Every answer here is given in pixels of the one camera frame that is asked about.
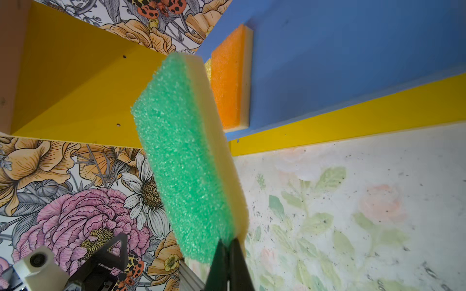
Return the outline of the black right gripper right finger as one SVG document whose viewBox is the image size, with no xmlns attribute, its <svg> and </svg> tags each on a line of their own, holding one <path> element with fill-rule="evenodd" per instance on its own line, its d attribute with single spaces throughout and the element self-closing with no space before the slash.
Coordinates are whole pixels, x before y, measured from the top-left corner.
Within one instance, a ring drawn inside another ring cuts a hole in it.
<svg viewBox="0 0 466 291">
<path fill-rule="evenodd" d="M 229 246 L 229 290 L 255 291 L 239 240 Z"/>
</svg>

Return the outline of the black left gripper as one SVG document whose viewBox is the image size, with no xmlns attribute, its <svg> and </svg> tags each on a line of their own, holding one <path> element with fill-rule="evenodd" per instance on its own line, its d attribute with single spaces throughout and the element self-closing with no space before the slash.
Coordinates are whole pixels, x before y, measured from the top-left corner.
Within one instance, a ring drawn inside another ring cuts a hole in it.
<svg viewBox="0 0 466 291">
<path fill-rule="evenodd" d="M 111 271 L 123 272 L 127 263 L 127 235 L 120 233 L 85 261 L 68 279 L 63 291 L 111 291 L 118 281 Z"/>
</svg>

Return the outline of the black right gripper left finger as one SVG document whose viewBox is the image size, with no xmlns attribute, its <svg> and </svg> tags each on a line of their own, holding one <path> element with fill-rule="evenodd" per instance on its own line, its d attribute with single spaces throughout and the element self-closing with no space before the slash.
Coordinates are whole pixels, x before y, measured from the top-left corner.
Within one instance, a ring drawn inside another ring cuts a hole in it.
<svg viewBox="0 0 466 291">
<path fill-rule="evenodd" d="M 204 291 L 227 291 L 229 288 L 229 252 L 222 240 L 218 242 Z"/>
</svg>

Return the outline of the yellow sponge green backing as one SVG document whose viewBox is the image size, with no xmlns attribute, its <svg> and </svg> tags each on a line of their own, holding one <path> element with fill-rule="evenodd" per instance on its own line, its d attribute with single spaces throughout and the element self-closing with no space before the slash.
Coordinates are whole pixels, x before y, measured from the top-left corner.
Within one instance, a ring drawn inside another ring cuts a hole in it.
<svg viewBox="0 0 466 291">
<path fill-rule="evenodd" d="M 203 60 L 170 54 L 131 113 L 184 256 L 209 264 L 219 242 L 244 242 L 248 206 Z"/>
</svg>

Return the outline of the textured yellow sponge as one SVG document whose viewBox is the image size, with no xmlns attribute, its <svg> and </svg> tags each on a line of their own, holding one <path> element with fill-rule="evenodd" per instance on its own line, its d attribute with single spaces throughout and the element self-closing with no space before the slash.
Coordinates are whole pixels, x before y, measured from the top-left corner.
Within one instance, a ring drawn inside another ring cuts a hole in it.
<svg viewBox="0 0 466 291">
<path fill-rule="evenodd" d="M 211 59 L 208 59 L 206 62 L 205 62 L 205 70 L 206 70 L 206 74 L 207 74 L 207 78 L 209 80 L 209 82 L 211 82 Z"/>
</svg>

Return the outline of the tan yellow sponge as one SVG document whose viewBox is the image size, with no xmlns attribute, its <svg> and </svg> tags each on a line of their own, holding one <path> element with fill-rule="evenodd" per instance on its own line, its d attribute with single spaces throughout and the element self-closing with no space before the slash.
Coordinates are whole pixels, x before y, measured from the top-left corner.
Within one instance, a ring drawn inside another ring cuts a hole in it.
<svg viewBox="0 0 466 291">
<path fill-rule="evenodd" d="M 211 88 L 225 133 L 250 126 L 253 31 L 239 25 L 211 54 Z"/>
</svg>

